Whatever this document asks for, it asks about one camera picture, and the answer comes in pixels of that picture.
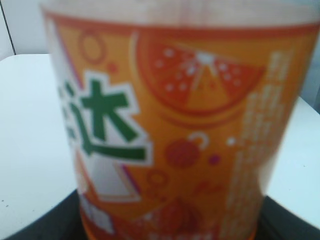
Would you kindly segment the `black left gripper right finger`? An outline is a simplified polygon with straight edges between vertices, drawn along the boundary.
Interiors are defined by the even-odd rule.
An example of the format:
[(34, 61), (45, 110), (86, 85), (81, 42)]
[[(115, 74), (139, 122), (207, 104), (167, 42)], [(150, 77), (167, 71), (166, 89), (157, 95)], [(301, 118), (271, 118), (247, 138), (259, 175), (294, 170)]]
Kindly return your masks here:
[(255, 240), (320, 240), (320, 230), (265, 197)]

